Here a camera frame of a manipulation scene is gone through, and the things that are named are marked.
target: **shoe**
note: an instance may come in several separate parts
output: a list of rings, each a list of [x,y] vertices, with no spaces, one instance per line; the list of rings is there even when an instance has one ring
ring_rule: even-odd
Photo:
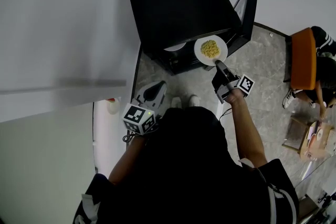
[[[171,108],[181,109],[182,108],[182,101],[180,97],[173,97]]]
[[[286,109],[289,107],[289,104],[295,99],[293,96],[293,90],[289,89],[288,93],[286,94],[285,98],[283,99],[282,106]]]
[[[196,95],[190,96],[189,106],[200,106],[200,98]]]

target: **concrete floor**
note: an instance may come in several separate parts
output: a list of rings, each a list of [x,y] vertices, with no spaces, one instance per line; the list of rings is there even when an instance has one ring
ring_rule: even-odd
[[[251,41],[228,57],[225,64],[238,75],[246,74],[255,81],[255,86],[246,102],[263,140],[267,159],[281,160],[293,185],[299,184],[296,188],[299,197],[307,193],[313,200],[317,200],[322,192],[321,186],[336,167],[336,158],[326,160],[311,176],[301,182],[304,174],[309,175],[324,159],[313,162],[306,172],[310,162],[301,161],[295,151],[281,146],[284,139],[288,139],[287,142],[291,145],[299,144],[302,139],[301,131],[291,128],[291,115],[299,116],[307,122],[319,118],[318,105],[315,109],[311,109],[308,104],[294,100],[288,109],[282,108],[282,100],[289,89],[289,84],[283,83],[286,72],[285,38],[275,33],[271,37],[269,31],[255,26]],[[216,69],[205,71],[199,68],[171,76],[142,54],[136,91],[149,82],[165,80],[167,94],[160,107],[161,115],[170,107],[173,97],[181,97],[186,106],[192,94],[200,97],[201,106],[211,110],[215,115],[220,115],[229,105],[218,106],[218,99],[211,84],[215,73]],[[329,110],[325,121],[335,125],[335,108]],[[221,123],[225,128],[228,151],[238,164],[232,115],[222,117]]]

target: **foot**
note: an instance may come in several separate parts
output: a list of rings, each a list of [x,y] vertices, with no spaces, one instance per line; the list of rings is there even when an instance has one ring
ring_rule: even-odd
[[[295,99],[293,96],[293,90],[289,89],[288,93],[286,94],[285,98],[283,99],[282,106],[286,109],[289,107],[289,104]]]
[[[180,97],[174,97],[172,99],[171,108],[176,108],[176,109],[182,108],[182,101]]]
[[[200,106],[200,98],[196,95],[190,96],[189,106]]]

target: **person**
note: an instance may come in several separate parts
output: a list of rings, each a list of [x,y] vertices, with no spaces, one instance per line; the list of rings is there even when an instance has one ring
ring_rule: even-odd
[[[219,120],[195,106],[197,99],[193,96],[192,106],[184,110],[168,109],[156,132],[135,136],[108,179],[94,176],[82,195],[75,224],[295,223],[295,189],[280,160],[267,162],[241,90],[232,90],[226,101],[232,106],[242,166],[231,159]],[[287,198],[274,195],[272,189]]]
[[[329,54],[331,57],[336,55],[336,41],[319,26],[312,26],[317,56]]]
[[[314,90],[293,90],[289,89],[283,99],[283,107],[298,98],[308,102],[312,108],[315,104],[320,106],[320,118],[327,117],[327,108],[331,108],[336,103],[336,61],[328,57],[317,57],[316,83]]]

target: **chair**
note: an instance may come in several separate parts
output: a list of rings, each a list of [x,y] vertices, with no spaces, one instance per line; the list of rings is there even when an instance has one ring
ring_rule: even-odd
[[[316,47],[310,28],[292,36],[292,89],[313,90],[316,81]]]
[[[307,195],[299,201],[299,215],[297,223],[307,223],[320,210],[319,206]]]
[[[283,146],[283,147],[285,147],[285,148],[288,148],[289,150],[293,150],[293,151],[297,152],[297,153],[300,155],[300,151],[301,151],[301,148],[302,148],[302,144],[303,144],[304,139],[305,139],[305,137],[306,137],[306,133],[309,131],[309,128],[310,128],[311,124],[307,124],[307,123],[301,121],[300,119],[298,119],[298,118],[296,118],[296,117],[294,117],[294,116],[291,116],[290,119],[291,119],[292,121],[298,123],[298,124],[299,124],[298,126],[304,128],[302,141],[301,141],[301,143],[300,143],[300,147],[299,147],[299,148],[296,148],[296,147],[293,147],[293,146],[286,145],[286,144],[285,144],[286,141],[285,141],[281,146]]]

